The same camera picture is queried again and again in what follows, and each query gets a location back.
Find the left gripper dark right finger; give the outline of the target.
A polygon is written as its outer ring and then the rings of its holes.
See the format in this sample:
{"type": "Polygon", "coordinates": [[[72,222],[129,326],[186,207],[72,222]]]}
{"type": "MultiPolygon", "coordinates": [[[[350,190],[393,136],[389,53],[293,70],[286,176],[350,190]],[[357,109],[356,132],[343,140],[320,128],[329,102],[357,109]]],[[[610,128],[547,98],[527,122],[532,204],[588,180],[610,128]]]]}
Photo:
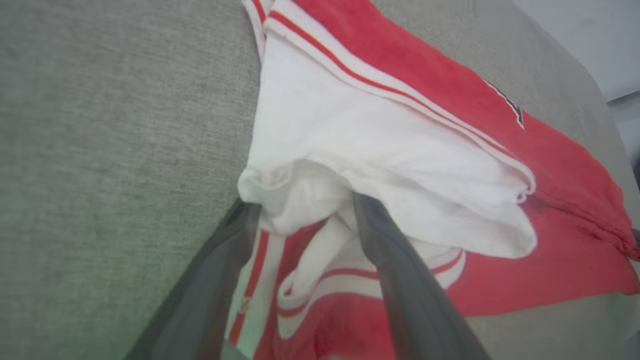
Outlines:
{"type": "Polygon", "coordinates": [[[361,193],[352,202],[362,250],[381,283],[396,359],[489,359],[386,207],[361,193]]]}

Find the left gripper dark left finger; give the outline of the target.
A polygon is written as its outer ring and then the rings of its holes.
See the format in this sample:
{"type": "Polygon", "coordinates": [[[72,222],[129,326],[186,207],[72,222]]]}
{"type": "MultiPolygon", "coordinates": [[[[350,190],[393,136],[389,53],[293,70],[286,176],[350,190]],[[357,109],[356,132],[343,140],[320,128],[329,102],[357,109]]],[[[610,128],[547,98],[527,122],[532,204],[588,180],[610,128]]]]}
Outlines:
{"type": "Polygon", "coordinates": [[[128,360],[230,360],[225,333],[242,268],[253,253],[261,207],[237,199],[185,269],[128,360]]]}

